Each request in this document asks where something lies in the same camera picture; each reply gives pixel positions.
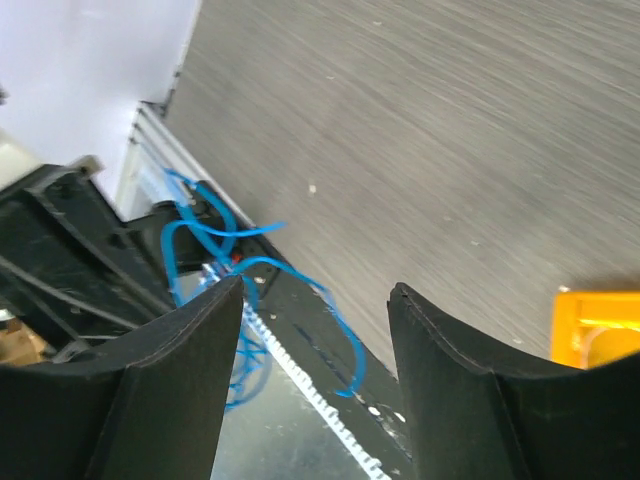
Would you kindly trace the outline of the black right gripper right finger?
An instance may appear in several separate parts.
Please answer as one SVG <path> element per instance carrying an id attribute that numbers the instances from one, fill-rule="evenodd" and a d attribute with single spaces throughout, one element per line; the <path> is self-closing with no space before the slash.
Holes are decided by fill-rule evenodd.
<path id="1" fill-rule="evenodd" d="M 581 370 L 511 347 L 410 286 L 387 304 L 419 479 L 635 479 L 639 358 Z"/>

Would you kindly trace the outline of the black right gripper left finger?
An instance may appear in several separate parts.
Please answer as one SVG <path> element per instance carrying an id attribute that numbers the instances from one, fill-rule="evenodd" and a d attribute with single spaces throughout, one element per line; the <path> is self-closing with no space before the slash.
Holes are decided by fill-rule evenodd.
<path id="1" fill-rule="evenodd" d="M 67 363 L 1 369 L 5 479 L 207 479 L 242 321 L 229 277 Z"/>

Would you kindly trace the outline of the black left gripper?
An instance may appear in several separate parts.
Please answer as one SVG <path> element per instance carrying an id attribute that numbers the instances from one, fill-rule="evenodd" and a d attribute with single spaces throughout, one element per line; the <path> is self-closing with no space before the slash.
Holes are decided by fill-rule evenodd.
<path id="1" fill-rule="evenodd" d="M 66 363 L 173 310 L 162 274 L 79 168 L 1 190 L 1 361 Z"/>

